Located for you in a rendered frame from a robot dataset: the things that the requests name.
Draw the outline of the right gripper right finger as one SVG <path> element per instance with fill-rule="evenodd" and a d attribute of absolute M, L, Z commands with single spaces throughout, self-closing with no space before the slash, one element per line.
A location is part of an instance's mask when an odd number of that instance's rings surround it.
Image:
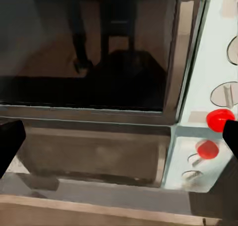
<path fill-rule="evenodd" d="M 238 160 L 238 121 L 228 119 L 223 129 L 223 141 Z"/>

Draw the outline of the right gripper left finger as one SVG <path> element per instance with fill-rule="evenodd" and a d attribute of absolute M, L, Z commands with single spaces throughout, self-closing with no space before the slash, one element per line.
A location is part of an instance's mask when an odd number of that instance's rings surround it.
<path fill-rule="evenodd" d="M 21 120 L 0 125 L 0 179 L 26 138 Z"/>

